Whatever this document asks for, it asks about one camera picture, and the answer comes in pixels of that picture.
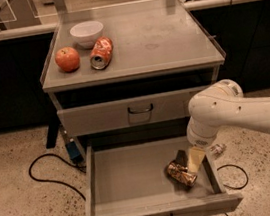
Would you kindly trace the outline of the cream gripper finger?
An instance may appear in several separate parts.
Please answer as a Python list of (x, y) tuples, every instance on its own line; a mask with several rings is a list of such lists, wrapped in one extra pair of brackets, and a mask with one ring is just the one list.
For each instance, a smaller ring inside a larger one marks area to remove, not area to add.
[(205, 155), (205, 151), (197, 147), (191, 147), (188, 150), (187, 168), (189, 173), (198, 172)]

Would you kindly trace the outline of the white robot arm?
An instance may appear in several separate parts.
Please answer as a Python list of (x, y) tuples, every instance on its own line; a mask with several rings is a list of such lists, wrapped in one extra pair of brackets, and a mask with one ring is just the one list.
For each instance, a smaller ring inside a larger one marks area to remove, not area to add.
[(197, 173), (221, 126), (238, 126), (270, 134), (270, 97), (245, 98), (240, 85), (224, 79), (194, 95), (188, 103), (191, 115), (187, 139), (189, 172)]

